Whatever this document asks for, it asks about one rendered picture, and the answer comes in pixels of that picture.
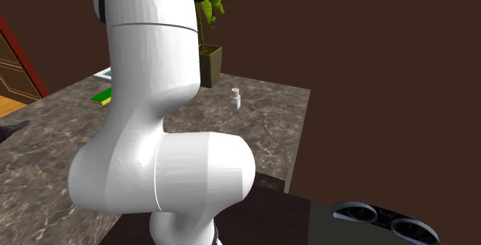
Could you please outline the potted green plant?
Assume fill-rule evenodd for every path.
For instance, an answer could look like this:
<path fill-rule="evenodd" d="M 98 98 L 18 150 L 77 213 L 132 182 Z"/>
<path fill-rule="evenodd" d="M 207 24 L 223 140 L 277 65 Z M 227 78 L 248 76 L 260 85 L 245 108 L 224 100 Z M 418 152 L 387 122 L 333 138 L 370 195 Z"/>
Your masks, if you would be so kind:
<path fill-rule="evenodd" d="M 216 14 L 224 14 L 224 2 L 233 0 L 203 0 L 195 4 L 199 31 L 200 85 L 213 88 L 220 80 L 222 47 L 210 45 L 211 31 L 215 29 Z"/>

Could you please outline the brown panelled door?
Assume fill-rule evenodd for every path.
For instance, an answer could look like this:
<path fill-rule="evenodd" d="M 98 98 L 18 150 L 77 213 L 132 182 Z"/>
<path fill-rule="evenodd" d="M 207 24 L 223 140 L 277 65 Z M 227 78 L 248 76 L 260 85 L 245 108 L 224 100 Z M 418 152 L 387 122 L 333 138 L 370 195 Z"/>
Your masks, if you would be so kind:
<path fill-rule="evenodd" d="M 26 105 L 49 91 L 0 13 L 0 96 Z"/>

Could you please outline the black pointed object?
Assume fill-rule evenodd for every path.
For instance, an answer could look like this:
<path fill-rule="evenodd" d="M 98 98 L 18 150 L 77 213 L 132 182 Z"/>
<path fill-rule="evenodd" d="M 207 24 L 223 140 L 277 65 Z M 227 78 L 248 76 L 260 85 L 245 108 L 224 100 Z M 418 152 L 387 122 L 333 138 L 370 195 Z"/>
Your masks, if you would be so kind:
<path fill-rule="evenodd" d="M 13 133 L 17 132 L 18 130 L 24 128 L 29 124 L 29 121 L 23 121 L 15 125 L 8 125 L 8 126 L 0 126 L 0 143 L 4 142 L 7 138 L 9 138 Z"/>

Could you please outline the black stove with burners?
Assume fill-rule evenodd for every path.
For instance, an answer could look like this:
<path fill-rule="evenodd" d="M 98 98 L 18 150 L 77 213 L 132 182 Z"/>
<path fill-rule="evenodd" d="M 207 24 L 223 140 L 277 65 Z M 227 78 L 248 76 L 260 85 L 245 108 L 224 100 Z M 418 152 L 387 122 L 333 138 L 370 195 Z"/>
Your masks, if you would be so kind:
<path fill-rule="evenodd" d="M 442 245 L 438 234 L 429 225 L 367 203 L 339 202 L 332 206 L 331 215 L 340 220 L 376 225 L 415 245 Z"/>

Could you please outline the small white bottle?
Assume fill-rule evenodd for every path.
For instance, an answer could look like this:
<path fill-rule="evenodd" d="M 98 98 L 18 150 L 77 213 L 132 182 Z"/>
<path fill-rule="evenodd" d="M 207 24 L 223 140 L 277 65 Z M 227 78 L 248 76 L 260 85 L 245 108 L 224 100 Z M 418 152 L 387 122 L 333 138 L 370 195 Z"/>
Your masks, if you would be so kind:
<path fill-rule="evenodd" d="M 238 88 L 232 88 L 230 94 L 230 107 L 238 110 L 241 107 L 241 95 Z"/>

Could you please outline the green and yellow book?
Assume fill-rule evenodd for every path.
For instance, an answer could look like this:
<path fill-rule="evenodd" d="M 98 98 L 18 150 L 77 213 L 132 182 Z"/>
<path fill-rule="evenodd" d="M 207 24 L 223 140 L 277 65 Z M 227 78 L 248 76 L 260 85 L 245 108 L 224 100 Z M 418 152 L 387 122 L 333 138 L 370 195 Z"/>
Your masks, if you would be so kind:
<path fill-rule="evenodd" d="M 95 104 L 104 106 L 111 101 L 111 95 L 112 95 L 112 89 L 108 88 L 102 91 L 101 93 L 91 97 L 90 100 Z"/>

